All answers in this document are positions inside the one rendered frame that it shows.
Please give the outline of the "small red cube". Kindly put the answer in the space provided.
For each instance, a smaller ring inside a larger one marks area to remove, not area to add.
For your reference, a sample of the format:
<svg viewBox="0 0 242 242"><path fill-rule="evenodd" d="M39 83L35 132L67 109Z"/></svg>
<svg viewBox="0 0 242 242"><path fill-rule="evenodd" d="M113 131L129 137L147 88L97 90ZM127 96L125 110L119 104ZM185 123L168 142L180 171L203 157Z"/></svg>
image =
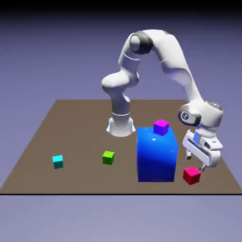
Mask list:
<svg viewBox="0 0 242 242"><path fill-rule="evenodd" d="M189 184L193 185L199 182L201 172L194 166L185 168L183 170L183 179Z"/></svg>

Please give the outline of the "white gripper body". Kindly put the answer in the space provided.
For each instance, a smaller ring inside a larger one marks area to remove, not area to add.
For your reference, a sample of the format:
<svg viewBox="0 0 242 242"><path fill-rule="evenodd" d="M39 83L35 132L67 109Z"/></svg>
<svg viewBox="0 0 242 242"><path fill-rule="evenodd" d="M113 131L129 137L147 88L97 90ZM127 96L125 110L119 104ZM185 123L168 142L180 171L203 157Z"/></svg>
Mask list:
<svg viewBox="0 0 242 242"><path fill-rule="evenodd" d="M197 132L188 130L182 145L206 167L216 167L220 160L221 143L217 137L204 137Z"/></svg>

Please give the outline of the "large blue box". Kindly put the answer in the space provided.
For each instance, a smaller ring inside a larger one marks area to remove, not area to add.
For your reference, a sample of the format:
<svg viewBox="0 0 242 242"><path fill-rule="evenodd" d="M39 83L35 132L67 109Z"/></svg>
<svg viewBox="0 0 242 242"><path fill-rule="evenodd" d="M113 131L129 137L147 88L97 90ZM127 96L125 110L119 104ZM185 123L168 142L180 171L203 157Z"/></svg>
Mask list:
<svg viewBox="0 0 242 242"><path fill-rule="evenodd" d="M164 136L152 127L137 129L138 182L173 182L178 156L178 143L172 128Z"/></svg>

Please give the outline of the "small magenta cube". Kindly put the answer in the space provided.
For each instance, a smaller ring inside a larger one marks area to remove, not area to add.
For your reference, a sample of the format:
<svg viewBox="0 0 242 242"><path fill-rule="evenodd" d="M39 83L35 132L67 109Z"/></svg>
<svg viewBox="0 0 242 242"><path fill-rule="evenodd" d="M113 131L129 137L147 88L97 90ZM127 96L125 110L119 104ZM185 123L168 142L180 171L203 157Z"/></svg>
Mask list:
<svg viewBox="0 0 242 242"><path fill-rule="evenodd" d="M153 124L153 132L157 135L164 136L169 131L169 122L157 120Z"/></svg>

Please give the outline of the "small cyan cube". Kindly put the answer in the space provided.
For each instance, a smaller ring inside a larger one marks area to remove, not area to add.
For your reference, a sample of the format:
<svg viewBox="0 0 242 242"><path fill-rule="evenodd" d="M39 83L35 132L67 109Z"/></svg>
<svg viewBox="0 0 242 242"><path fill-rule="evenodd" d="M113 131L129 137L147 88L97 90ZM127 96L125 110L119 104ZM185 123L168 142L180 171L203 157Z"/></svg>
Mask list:
<svg viewBox="0 0 242 242"><path fill-rule="evenodd" d="M53 161L54 169L63 168L63 156L62 155L53 156L52 161Z"/></svg>

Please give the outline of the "small green cube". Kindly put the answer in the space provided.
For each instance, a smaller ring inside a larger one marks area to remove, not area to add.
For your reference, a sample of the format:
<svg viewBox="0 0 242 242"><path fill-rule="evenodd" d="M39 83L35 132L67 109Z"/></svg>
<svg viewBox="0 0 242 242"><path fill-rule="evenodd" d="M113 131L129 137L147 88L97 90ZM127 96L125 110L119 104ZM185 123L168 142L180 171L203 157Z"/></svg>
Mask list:
<svg viewBox="0 0 242 242"><path fill-rule="evenodd" d="M103 153L103 164L112 165L114 162L114 152L104 151Z"/></svg>

